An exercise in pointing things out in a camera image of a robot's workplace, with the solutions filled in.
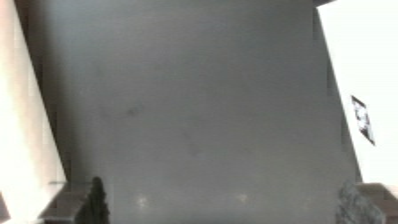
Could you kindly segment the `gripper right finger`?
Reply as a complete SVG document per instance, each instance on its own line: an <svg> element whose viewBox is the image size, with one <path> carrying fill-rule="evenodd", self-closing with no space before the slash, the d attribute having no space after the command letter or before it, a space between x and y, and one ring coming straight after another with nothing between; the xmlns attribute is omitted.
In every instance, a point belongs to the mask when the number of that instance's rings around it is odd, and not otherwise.
<svg viewBox="0 0 398 224"><path fill-rule="evenodd" d="M336 224L398 224L398 198L381 183L343 184Z"/></svg>

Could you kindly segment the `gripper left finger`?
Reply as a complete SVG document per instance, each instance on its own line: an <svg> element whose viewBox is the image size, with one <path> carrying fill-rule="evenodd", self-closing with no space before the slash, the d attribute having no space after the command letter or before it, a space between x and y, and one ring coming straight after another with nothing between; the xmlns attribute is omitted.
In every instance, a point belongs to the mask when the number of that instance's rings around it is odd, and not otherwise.
<svg viewBox="0 0 398 224"><path fill-rule="evenodd" d="M111 224L104 181L70 182L40 218L43 224Z"/></svg>

